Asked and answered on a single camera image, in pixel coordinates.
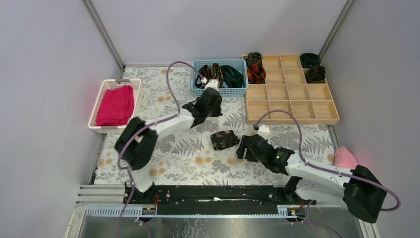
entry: wooden compartment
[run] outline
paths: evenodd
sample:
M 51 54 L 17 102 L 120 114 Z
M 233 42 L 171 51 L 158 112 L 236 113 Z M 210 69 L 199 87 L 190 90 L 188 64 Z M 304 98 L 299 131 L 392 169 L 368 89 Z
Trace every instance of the wooden compartment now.
M 311 100 L 332 100 L 326 83 L 308 83 L 308 89 Z
M 296 119 L 315 119 L 315 111 L 311 101 L 292 101 L 293 116 Z
M 249 101 L 268 101 L 265 84 L 250 84 L 246 95 Z
M 280 101 L 289 100 L 286 84 L 266 84 L 268 100 Z
M 285 69 L 284 78 L 286 83 L 306 83 L 305 75 L 301 69 Z
M 280 56 L 283 68 L 302 68 L 299 56 Z
M 282 68 L 280 56 L 263 56 L 262 61 L 262 66 L 266 70 L 269 68 Z
M 284 110 L 292 114 L 292 105 L 289 101 L 270 101 L 270 111 L 272 110 Z M 289 115 L 281 112 L 271 114 L 273 119 L 292 119 Z
M 254 120 L 256 123 L 262 115 L 270 111 L 270 105 L 267 102 L 263 101 L 248 101 L 247 102 L 247 118 L 249 120 Z M 266 119 L 271 119 L 271 115 L 267 115 L 263 121 Z
M 289 92 L 290 100 L 310 100 L 309 91 L 306 84 L 288 84 L 287 91 Z
M 286 83 L 282 69 L 266 69 L 265 70 L 266 84 Z
M 333 101 L 312 102 L 316 118 L 318 119 L 339 119 Z

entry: basket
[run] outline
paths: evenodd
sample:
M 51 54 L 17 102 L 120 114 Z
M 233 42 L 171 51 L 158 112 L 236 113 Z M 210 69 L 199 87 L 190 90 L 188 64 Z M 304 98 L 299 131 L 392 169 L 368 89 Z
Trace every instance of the basket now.
M 239 71 L 244 76 L 244 85 L 242 88 L 219 88 L 220 95 L 224 98 L 231 98 L 231 97 L 244 97 L 245 92 L 248 88 L 248 72 L 247 72 L 247 64 L 243 59 L 214 59 L 214 60 L 195 60 L 193 62 L 193 66 L 196 69 L 200 69 L 204 65 L 209 65 L 211 67 L 214 63 L 218 63 L 220 66 L 222 65 L 229 65 L 234 67 L 237 71 Z M 204 92 L 204 88 L 196 88 L 194 84 L 194 80 L 197 78 L 197 72 L 194 71 L 193 79 L 191 80 L 191 89 L 193 90 L 194 97 L 200 97 Z
M 88 125 L 90 129 L 95 130 L 97 133 L 115 133 L 115 132 L 122 132 L 125 129 L 127 125 L 96 126 L 96 116 L 98 114 L 99 106 L 102 103 L 102 99 L 104 98 L 105 92 L 108 89 L 116 89 L 116 88 L 126 86 L 126 85 L 130 85 L 131 87 L 133 87 L 134 110 L 133 110 L 133 115 L 130 117 L 130 120 L 135 115 L 139 114 L 140 105 L 142 103 L 142 98 L 143 98 L 142 81 L 138 78 L 107 79 L 104 82 L 102 82 L 101 90 L 99 92 L 98 97 L 96 98 L 95 108 L 92 112 L 91 119 Z

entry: gray wall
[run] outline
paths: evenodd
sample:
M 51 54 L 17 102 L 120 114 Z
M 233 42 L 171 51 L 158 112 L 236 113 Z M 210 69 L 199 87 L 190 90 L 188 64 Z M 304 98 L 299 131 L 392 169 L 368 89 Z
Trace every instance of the gray wall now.
M 319 52 L 346 0 L 94 0 L 125 63 Z
M 0 3 L 0 237 L 62 237 L 118 68 L 80 0 Z
M 381 238 L 418 237 L 420 1 L 356 1 L 323 64 L 341 140 L 402 206 L 382 212 Z M 384 207 L 395 204 L 388 196 Z

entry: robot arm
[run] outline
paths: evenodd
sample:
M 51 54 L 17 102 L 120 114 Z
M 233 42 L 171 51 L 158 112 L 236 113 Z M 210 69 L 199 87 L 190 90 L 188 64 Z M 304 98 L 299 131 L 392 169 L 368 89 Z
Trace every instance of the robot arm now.
M 236 152 L 238 159 L 261 162 L 274 173 L 291 176 L 284 188 L 290 202 L 316 200 L 318 203 L 335 204 L 347 208 L 363 221 L 376 222 L 386 192 L 368 183 L 340 176 L 341 173 L 353 174 L 379 183 L 369 169 L 359 165 L 351 170 L 307 159 L 312 165 L 337 171 L 338 175 L 315 169 L 303 163 L 294 151 L 271 146 L 267 141 L 268 135 L 269 128 L 260 125 L 255 135 L 242 136 Z
M 193 128 L 203 123 L 207 117 L 222 115 L 220 107 L 222 97 L 217 86 L 218 81 L 211 79 L 206 84 L 201 97 L 194 102 L 183 105 L 178 116 L 173 114 L 147 121 L 136 117 L 127 124 L 127 127 L 115 143 L 115 149 L 118 153 L 121 153 L 124 145 L 141 128 L 152 122 L 163 121 L 145 129 L 139 135 L 139 139 L 133 140 L 123 154 L 123 160 L 130 165 L 133 182 L 140 192 L 147 191 L 153 185 L 147 164 L 152 157 L 157 141 L 179 130 Z M 173 117 L 173 119 L 165 121 L 165 119 L 170 117 Z

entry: blue plastic basket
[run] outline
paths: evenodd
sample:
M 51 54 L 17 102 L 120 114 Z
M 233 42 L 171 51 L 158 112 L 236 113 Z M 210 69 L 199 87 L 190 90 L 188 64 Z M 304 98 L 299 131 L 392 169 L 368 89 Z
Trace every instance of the blue plastic basket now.
M 204 65 L 208 65 L 211 67 L 214 63 L 218 63 L 220 66 L 222 65 L 229 65 L 234 67 L 237 71 L 239 71 L 244 76 L 244 85 L 242 88 L 219 88 L 220 95 L 224 98 L 232 98 L 232 97 L 244 97 L 245 92 L 248 88 L 248 72 L 247 72 L 247 64 L 243 59 L 214 59 L 214 60 L 195 60 L 193 62 L 193 66 L 196 69 L 200 69 Z M 193 90 L 194 97 L 200 97 L 204 92 L 204 88 L 196 88 L 194 84 L 194 80 L 197 78 L 197 73 L 194 71 L 193 79 L 191 80 L 191 89 Z

